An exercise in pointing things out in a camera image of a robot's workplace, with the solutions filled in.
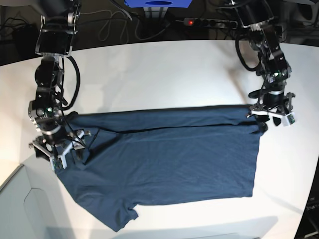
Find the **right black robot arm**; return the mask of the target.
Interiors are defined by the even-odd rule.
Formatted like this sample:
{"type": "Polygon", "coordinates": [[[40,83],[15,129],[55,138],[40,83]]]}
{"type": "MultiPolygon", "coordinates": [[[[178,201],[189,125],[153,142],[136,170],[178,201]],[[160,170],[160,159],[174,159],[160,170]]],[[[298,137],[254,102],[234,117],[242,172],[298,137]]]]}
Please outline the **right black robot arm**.
{"type": "Polygon", "coordinates": [[[67,168],[67,154],[86,149],[84,137],[90,136],[84,129],[73,130],[64,114],[73,107],[80,88],[80,72],[71,52],[81,2],[41,0],[38,6],[42,16],[35,53],[42,59],[35,71],[36,95],[29,103],[28,115],[41,135],[29,146],[37,157],[48,160],[55,171],[67,168]],[[64,97],[65,59],[72,63],[76,73],[71,101],[64,97]]]}

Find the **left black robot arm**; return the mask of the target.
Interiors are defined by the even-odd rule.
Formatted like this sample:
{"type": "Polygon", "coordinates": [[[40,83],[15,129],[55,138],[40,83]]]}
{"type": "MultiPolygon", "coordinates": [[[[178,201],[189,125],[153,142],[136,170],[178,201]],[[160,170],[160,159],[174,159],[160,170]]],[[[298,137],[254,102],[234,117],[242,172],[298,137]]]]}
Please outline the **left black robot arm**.
{"type": "Polygon", "coordinates": [[[270,22],[274,15],[265,0],[232,0],[229,6],[235,9],[245,34],[238,35],[235,48],[246,70],[263,78],[261,88],[248,94],[256,103],[249,107],[247,116],[255,116],[262,123],[269,119],[275,126],[292,126],[296,122],[292,99],[295,94],[285,93],[291,67],[280,48],[276,31],[270,22]],[[249,67],[240,51],[239,42],[247,40],[257,53],[258,64],[249,67]]]}

